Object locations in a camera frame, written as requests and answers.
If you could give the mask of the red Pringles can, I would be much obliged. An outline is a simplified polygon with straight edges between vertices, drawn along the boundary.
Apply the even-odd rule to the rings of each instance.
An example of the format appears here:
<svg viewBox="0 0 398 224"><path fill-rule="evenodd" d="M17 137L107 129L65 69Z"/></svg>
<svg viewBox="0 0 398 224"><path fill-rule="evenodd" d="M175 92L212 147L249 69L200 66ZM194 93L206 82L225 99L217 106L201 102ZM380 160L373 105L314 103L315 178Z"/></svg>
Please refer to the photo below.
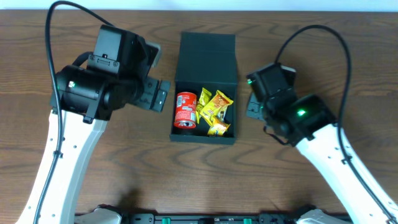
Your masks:
<svg viewBox="0 0 398 224"><path fill-rule="evenodd" d="M180 129L196 127L197 96L191 92L177 94L174 126Z"/></svg>

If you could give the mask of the yellow orange snack packet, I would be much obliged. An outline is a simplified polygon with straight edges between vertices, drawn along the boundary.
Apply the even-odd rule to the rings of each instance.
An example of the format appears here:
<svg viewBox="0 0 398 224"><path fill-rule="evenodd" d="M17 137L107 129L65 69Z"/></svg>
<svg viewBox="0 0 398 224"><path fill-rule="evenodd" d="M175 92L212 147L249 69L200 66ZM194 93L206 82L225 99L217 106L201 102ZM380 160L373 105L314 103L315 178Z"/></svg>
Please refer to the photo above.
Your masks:
<svg viewBox="0 0 398 224"><path fill-rule="evenodd" d="M211 126L213 117L217 116L223 108L232 104L233 100L228 98L220 90L217 90L215 96L200 110L200 115Z"/></svg>

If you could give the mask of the yellow cracker packet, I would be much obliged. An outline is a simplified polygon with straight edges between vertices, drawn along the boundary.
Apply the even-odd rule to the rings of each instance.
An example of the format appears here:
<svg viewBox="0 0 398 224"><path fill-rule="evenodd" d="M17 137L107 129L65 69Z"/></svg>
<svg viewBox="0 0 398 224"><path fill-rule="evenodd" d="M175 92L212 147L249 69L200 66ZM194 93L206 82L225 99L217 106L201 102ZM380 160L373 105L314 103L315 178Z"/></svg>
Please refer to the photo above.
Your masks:
<svg viewBox="0 0 398 224"><path fill-rule="evenodd" d="M212 125L210 126L207 135L209 136L223 136L227 132L229 124L224 123L218 117L214 116Z"/></svg>

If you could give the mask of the black gift box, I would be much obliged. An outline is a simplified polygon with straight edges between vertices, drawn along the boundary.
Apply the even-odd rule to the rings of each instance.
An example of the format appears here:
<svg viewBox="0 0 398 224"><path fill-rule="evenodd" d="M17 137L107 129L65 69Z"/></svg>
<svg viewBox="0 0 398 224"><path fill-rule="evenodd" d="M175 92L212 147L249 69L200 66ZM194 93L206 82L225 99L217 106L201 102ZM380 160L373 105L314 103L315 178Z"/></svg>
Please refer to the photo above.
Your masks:
<svg viewBox="0 0 398 224"><path fill-rule="evenodd" d="M182 32L175 74L175 94L191 92L199 96L206 88L221 91L234 103L226 110L230 127L223 136L209 136L210 126L203 119L193 129L171 127L170 140L232 145L236 141L238 74L235 35Z"/></svg>

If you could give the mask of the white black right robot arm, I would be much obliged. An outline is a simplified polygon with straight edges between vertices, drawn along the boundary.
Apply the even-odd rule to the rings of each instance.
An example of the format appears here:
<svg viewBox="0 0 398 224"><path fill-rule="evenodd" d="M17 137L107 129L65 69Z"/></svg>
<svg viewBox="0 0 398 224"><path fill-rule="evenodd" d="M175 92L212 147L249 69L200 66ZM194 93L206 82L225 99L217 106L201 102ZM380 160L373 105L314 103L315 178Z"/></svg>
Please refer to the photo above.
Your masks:
<svg viewBox="0 0 398 224"><path fill-rule="evenodd" d="M297 97L293 68L274 63L246 78L271 137L313 164L353 223L397 223L397 204L358 157L327 105L316 95Z"/></svg>

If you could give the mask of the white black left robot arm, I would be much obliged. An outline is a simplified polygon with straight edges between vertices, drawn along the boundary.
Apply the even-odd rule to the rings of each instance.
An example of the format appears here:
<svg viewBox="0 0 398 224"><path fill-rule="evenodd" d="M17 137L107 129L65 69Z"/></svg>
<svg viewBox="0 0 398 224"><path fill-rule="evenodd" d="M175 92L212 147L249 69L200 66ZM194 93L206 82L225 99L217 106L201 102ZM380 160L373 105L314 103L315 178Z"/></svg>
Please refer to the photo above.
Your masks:
<svg viewBox="0 0 398 224"><path fill-rule="evenodd" d="M161 52L159 44L103 25L94 51L56 74L47 143L19 223L129 222L126 212L110 205L85 215L75 209L90 157L113 111L128 104L162 111L170 83L148 76Z"/></svg>

